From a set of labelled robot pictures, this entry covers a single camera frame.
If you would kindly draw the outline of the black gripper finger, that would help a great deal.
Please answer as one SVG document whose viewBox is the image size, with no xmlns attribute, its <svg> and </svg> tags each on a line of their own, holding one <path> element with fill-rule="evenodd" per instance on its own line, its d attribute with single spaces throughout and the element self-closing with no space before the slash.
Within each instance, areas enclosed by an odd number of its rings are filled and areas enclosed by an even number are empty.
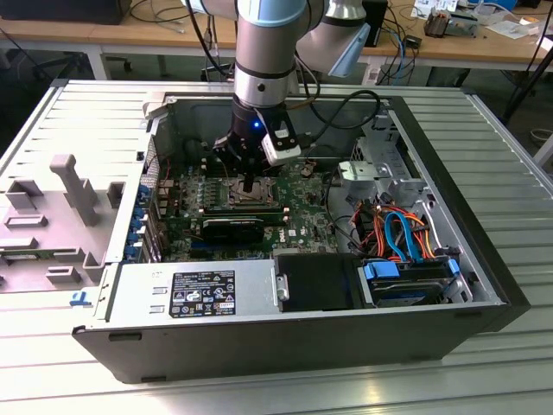
<svg viewBox="0 0 553 415">
<path fill-rule="evenodd" d="M 263 176 L 265 173 L 271 171 L 273 167 L 270 166 L 267 156 L 264 153 L 263 148 L 258 146 L 251 146 L 249 149 L 249 192 L 252 192 L 254 180 L 257 177 Z"/>
<path fill-rule="evenodd" d="M 243 177 L 243 191 L 251 192 L 251 166 L 247 156 L 239 153 L 232 146 L 233 135 L 217 138 L 213 145 L 213 153 L 224 164 L 227 172 L 233 171 Z"/>
</svg>

